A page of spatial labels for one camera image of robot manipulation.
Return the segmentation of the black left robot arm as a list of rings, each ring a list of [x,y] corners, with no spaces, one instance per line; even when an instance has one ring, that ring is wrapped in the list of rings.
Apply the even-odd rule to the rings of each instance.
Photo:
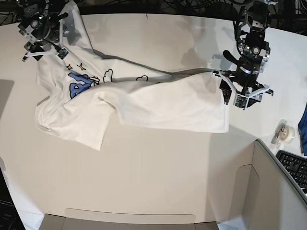
[[[273,95],[268,85],[257,81],[269,60],[271,49],[265,41],[265,31],[271,24],[269,5],[275,0],[245,0],[241,2],[238,18],[233,22],[236,48],[240,55],[235,58],[228,50],[223,52],[226,60],[236,65],[236,70],[214,70],[220,77],[220,89],[224,103],[228,104],[234,94],[234,106],[245,110],[262,100],[264,93]]]

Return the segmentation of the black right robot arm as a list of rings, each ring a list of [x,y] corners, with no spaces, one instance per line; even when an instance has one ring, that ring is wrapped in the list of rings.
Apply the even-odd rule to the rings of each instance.
[[[68,55],[63,44],[67,30],[64,21],[69,14],[57,12],[52,0],[18,0],[16,4],[21,19],[19,33],[26,39],[22,61],[29,57],[39,61],[42,56],[53,54],[64,59]]]

